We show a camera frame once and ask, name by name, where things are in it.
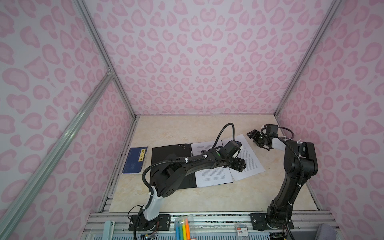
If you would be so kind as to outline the orange and black folder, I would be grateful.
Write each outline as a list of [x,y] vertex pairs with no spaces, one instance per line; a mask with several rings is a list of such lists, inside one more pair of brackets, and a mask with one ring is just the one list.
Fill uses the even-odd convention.
[[233,141],[216,148],[208,142],[153,148],[148,186],[165,198],[176,190],[232,183],[230,168],[245,168],[245,162],[237,158],[239,150]]

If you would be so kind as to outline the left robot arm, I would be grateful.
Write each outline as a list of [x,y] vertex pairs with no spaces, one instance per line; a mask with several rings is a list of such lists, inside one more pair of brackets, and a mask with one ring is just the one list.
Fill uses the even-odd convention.
[[174,194],[187,176],[215,168],[230,168],[241,173],[247,164],[244,159],[238,157],[239,152],[240,148],[234,147],[228,151],[225,148],[203,150],[200,155],[192,157],[169,155],[168,159],[147,167],[142,174],[142,180],[148,187],[150,196],[139,213],[133,215],[130,225],[132,231],[152,230],[165,198]]

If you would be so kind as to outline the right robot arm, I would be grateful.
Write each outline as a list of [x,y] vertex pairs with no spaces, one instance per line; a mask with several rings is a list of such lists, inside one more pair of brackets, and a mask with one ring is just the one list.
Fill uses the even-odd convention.
[[252,130],[247,137],[266,150],[279,149],[285,152],[285,178],[277,196],[271,201],[267,212],[250,214],[254,230],[293,229],[293,206],[303,185],[318,172],[315,145],[279,137],[277,125],[267,125],[262,130]]

